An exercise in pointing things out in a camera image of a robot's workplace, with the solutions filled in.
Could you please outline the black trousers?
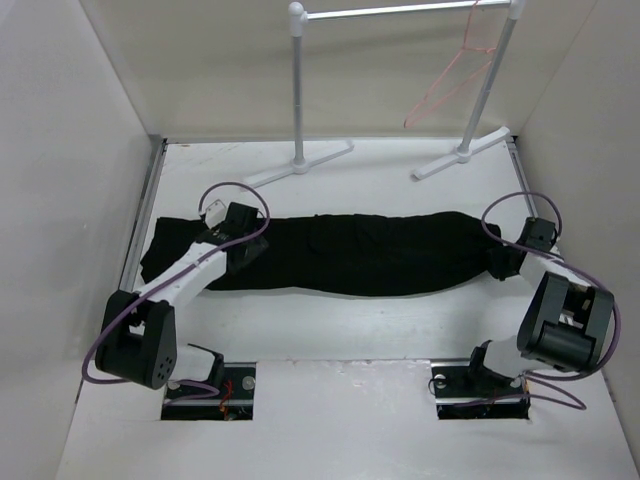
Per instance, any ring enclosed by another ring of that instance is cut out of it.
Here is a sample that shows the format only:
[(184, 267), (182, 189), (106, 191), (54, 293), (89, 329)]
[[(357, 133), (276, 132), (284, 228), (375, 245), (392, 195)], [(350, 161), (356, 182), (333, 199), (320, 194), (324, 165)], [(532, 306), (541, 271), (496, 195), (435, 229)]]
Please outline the black trousers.
[(501, 229), (448, 211), (410, 217), (315, 215), (269, 220), (269, 246), (214, 291), (302, 288), (398, 297), (464, 284), (488, 270)]

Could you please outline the pink wire hanger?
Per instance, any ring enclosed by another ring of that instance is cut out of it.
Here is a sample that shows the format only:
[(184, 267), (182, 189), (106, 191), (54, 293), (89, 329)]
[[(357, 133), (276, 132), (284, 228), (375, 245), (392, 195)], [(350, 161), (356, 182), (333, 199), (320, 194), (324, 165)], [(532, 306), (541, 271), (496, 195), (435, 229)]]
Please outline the pink wire hanger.
[(424, 96), (407, 113), (403, 127), (409, 129), (455, 97), (472, 83), (492, 63), (497, 46), (479, 45), (472, 25), (479, 1), (472, 4), (467, 16), (462, 43), (440, 75), (429, 85)]

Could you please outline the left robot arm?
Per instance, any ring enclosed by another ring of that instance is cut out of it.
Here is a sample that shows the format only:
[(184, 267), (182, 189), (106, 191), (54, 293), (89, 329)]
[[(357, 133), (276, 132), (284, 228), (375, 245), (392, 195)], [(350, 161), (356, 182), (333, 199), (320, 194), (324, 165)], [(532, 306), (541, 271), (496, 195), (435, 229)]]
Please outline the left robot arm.
[(225, 218), (218, 224), (206, 221), (205, 230), (157, 278), (137, 291), (113, 293), (89, 354), (95, 367), (118, 382), (153, 390), (187, 381), (202, 398), (219, 395), (225, 376), (214, 367), (216, 354), (178, 342), (179, 313), (209, 284), (266, 250), (262, 233), (268, 223), (257, 208), (233, 202)]

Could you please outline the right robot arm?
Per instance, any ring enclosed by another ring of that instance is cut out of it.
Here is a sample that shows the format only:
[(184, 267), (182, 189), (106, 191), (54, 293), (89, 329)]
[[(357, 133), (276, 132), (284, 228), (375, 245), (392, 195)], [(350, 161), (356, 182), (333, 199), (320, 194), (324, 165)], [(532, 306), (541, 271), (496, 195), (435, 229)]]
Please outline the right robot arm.
[(463, 373), (471, 393), (487, 395), (499, 383), (536, 370), (580, 378), (596, 370), (615, 322), (614, 295), (562, 266), (552, 255), (555, 240), (553, 222), (529, 217), (515, 244), (490, 250), (488, 271), (494, 279), (519, 276), (535, 292), (516, 335), (474, 348)]

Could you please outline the white metal clothes rack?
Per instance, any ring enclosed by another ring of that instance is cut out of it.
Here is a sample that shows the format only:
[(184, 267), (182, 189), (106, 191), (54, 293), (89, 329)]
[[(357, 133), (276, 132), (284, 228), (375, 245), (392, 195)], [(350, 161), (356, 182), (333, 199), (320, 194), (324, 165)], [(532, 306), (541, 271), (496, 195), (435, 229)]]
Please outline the white metal clothes rack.
[(462, 166), (507, 143), (511, 130), (485, 112), (499, 67), (525, 5), (479, 1), (472, 33), (497, 46), (491, 65), (436, 112), (412, 128), (403, 121), (459, 50), (475, 1), (291, 2), (284, 28), (291, 49), (276, 68), (290, 101), (289, 147), (270, 167), (245, 178), (252, 187), (309, 173), (349, 157), (361, 137), (445, 135), (447, 144), (424, 154), (411, 178), (424, 180)]

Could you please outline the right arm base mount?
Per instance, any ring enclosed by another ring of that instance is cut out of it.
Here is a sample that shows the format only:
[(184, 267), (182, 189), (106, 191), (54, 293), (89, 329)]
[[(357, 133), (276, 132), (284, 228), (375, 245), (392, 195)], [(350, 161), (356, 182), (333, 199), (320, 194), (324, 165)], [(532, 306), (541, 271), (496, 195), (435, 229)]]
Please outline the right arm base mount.
[(428, 389), (439, 420), (528, 420), (521, 380), (472, 375), (467, 360), (432, 362)]

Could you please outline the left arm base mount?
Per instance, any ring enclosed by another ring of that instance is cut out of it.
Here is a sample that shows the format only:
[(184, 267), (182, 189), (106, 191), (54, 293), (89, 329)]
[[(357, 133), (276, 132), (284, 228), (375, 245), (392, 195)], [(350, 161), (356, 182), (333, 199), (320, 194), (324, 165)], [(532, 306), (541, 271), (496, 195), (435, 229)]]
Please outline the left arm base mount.
[(163, 421), (251, 421), (256, 391), (255, 363), (226, 363), (208, 387), (170, 384), (160, 413)]

